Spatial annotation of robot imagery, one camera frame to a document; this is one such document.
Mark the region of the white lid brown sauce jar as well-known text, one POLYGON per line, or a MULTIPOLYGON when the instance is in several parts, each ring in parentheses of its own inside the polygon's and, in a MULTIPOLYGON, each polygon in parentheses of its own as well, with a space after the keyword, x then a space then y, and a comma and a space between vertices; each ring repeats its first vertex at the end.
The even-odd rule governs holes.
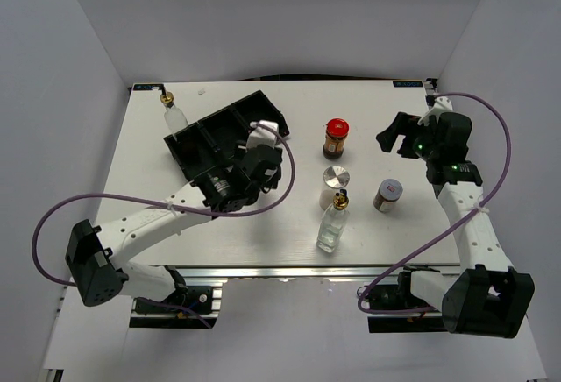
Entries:
POLYGON ((380 183, 376 195, 373 197, 373 206, 381 213, 393 209, 403 193, 402 184, 395 179, 386 179, 380 183))

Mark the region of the red lid sauce jar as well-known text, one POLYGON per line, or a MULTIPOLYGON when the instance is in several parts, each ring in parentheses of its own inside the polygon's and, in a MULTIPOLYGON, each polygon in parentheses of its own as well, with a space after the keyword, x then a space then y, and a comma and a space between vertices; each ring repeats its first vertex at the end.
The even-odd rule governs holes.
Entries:
POLYGON ((343 118, 332 118, 325 129, 323 155, 327 159, 339 159, 344 153, 344 142, 348 137, 350 125, 343 118))

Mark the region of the silver lid white powder jar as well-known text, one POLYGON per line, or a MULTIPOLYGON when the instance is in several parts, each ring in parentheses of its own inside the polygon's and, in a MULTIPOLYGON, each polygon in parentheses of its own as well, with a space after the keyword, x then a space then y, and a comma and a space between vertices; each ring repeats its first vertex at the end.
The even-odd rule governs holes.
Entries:
POLYGON ((322 175, 322 187, 319 195, 319 206, 326 210, 333 202, 334 195, 346 189, 350 181, 349 171, 342 166, 329 166, 322 175))

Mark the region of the clear glass bottle gold pourer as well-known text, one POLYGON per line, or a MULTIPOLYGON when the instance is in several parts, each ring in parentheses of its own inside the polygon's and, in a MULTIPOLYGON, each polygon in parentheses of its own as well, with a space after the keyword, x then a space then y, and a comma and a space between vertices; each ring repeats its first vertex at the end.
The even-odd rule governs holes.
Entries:
POLYGON ((324 211, 316 238, 316 246, 333 253, 339 246, 345 225, 350 215, 347 210, 349 197, 346 189, 341 189, 333 196, 331 205, 324 211))

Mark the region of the white bottle gold pourer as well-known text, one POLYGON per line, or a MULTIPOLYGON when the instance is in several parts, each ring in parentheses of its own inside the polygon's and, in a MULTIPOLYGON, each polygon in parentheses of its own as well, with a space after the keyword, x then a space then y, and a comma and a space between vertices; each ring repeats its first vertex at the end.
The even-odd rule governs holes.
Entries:
POLYGON ((161 89, 160 101, 165 108, 164 119, 170 133, 176 136, 188 127, 188 120, 183 111, 174 102, 174 95, 165 88, 161 89))

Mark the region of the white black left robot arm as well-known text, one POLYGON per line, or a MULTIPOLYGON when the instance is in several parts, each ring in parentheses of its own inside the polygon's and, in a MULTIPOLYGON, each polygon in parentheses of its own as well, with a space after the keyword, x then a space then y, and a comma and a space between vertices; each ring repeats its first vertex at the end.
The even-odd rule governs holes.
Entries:
POLYGON ((88 220, 71 230, 66 262, 87 307, 102 305, 118 295, 146 298, 167 311, 185 303, 185 279, 170 265, 141 265, 133 258, 183 230, 214 218, 249 216, 248 206, 259 195, 276 189, 281 177, 283 151, 258 145, 215 173, 198 187, 205 192, 201 204, 188 204, 190 186, 162 202, 112 222, 94 226, 88 220))

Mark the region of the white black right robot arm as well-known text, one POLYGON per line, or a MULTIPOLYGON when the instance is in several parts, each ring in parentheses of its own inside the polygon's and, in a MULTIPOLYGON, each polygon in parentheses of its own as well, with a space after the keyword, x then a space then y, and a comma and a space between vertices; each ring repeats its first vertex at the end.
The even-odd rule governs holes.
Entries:
POLYGON ((427 266, 406 267, 394 298, 408 311, 434 308, 450 333, 514 338, 535 284, 529 274, 515 270, 480 205, 482 179, 466 158, 471 131, 471 119, 462 114, 448 111, 421 118, 400 112, 376 137, 381 150, 390 152, 403 136, 398 154, 425 162, 427 180, 454 229, 460 262, 457 278, 427 266))

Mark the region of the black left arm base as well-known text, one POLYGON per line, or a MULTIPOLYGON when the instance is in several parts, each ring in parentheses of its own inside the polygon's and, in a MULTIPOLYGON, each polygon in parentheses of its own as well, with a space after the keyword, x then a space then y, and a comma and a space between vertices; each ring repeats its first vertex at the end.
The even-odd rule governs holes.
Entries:
POLYGON ((216 324, 214 287, 192 286, 173 267, 165 266, 174 281, 174 291, 163 301, 137 298, 134 303, 132 328, 212 329, 216 324))

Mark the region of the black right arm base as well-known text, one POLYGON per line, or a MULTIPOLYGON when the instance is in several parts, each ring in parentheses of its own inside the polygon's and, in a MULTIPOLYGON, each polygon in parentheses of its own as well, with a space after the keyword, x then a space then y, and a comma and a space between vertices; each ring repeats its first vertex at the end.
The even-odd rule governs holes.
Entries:
POLYGON ((370 309, 381 310, 382 314, 373 314, 367 318, 370 334, 406 334, 406 333, 443 333, 446 331, 441 315, 430 311, 414 312, 417 308, 427 308, 426 301, 413 296, 410 289, 413 271, 431 271, 427 266, 405 266, 397 275, 397 280, 382 283, 373 288, 366 296, 366 305, 370 309))

